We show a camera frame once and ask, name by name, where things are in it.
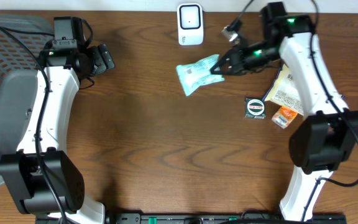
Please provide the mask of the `dark green round-label packet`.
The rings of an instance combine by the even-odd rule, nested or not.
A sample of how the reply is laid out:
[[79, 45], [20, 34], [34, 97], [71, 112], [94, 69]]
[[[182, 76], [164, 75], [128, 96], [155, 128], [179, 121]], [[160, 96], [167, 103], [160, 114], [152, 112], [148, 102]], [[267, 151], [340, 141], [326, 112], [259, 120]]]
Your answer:
[[252, 119], [265, 118], [265, 105], [264, 102], [256, 98], [245, 99], [245, 117]]

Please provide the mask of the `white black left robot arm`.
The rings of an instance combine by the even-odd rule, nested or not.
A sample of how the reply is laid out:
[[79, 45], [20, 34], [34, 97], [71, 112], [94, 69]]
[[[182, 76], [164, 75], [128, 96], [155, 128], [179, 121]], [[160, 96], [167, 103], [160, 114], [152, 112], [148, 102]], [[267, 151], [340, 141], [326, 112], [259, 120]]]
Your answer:
[[21, 214], [36, 223], [113, 223], [105, 205], [85, 194], [81, 172], [67, 155], [73, 100], [83, 79], [114, 68], [106, 45], [51, 47], [37, 58], [30, 121], [14, 154], [0, 160], [2, 179]]

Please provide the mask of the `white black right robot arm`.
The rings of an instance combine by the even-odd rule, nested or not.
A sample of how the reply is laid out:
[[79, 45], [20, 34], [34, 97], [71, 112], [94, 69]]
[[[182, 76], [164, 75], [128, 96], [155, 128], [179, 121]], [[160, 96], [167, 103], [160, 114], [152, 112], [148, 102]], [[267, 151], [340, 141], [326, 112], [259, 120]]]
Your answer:
[[213, 75], [259, 73], [281, 60], [291, 71], [301, 100], [303, 122], [289, 140], [294, 165], [280, 211], [288, 223], [307, 223], [323, 188], [358, 147], [358, 111], [349, 109], [325, 65], [317, 35], [318, 17], [289, 15], [282, 2], [260, 10], [262, 41], [249, 44], [234, 19], [223, 29], [233, 43], [212, 66]]

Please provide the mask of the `large white snack bag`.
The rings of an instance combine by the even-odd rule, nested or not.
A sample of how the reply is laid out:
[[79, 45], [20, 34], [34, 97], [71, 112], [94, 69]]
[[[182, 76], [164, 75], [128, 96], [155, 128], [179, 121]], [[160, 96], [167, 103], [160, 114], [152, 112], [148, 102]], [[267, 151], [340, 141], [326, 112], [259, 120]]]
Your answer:
[[283, 64], [262, 101], [271, 101], [303, 116], [303, 107], [290, 69]]

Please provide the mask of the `orange Kleenex tissue pack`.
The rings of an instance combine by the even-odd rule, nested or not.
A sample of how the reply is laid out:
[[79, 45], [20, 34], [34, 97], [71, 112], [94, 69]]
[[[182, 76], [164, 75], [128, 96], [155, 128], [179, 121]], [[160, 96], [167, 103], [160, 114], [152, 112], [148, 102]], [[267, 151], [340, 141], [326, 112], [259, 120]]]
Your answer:
[[272, 121], [282, 129], [285, 129], [297, 115], [298, 113], [296, 111], [293, 111], [285, 106], [281, 106], [280, 109], [273, 115]]

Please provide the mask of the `teal wet wipes packet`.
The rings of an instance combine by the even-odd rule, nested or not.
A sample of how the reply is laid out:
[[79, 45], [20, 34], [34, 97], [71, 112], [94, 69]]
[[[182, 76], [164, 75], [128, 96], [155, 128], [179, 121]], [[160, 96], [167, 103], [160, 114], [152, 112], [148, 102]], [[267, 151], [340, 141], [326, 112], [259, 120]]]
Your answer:
[[176, 71], [185, 96], [190, 96], [200, 86], [223, 82], [222, 75], [213, 75], [210, 69], [218, 62], [219, 54], [203, 58], [195, 63], [177, 65]]

